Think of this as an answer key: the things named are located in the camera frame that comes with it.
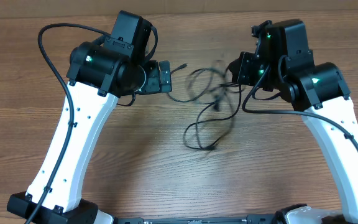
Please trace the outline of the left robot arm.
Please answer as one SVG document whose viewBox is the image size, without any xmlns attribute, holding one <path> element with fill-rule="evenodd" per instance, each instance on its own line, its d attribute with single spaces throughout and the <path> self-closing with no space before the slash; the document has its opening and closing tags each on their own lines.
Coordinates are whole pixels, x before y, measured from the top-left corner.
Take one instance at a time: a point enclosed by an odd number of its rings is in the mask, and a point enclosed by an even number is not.
<svg viewBox="0 0 358 224">
<path fill-rule="evenodd" d="M 55 134 L 35 179 L 12 194 L 7 210 L 27 223 L 113 223 L 114 217 L 82 197 L 88 164 L 101 130 L 122 96 L 169 93 L 170 64 L 153 59 L 151 22 L 121 11 L 111 33 L 99 32 L 70 55 L 58 80 L 66 98 Z"/>
</svg>

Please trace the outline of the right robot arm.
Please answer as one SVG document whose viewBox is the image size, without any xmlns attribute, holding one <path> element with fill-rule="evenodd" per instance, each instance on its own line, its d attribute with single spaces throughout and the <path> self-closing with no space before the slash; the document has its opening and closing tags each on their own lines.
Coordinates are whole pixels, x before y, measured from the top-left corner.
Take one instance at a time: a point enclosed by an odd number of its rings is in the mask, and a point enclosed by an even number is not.
<svg viewBox="0 0 358 224">
<path fill-rule="evenodd" d="M 351 91 L 340 69 L 331 62 L 316 65 L 306 27 L 299 19 L 265 21 L 252 26 L 254 52 L 231 62 L 233 81 L 274 91 L 291 104 L 289 115 L 300 116 L 316 139 L 335 181 L 341 209 L 329 211 L 304 203 L 280 209 L 272 223 L 358 223 L 358 122 Z"/>
</svg>

